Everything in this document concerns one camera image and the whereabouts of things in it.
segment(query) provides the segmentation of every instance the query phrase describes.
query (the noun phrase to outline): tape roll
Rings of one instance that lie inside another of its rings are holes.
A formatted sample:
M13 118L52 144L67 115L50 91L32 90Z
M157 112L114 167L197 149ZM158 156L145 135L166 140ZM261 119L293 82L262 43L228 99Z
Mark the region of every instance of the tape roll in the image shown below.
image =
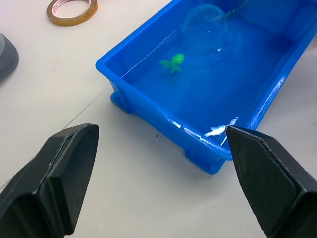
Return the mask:
M74 26L80 23L83 23L89 20L97 11L98 4L97 0L85 0L88 2L88 8L80 15L70 18L60 18L56 16L58 9L63 6L65 3L74 0L53 0L47 10L46 15L48 16L49 20L59 26Z

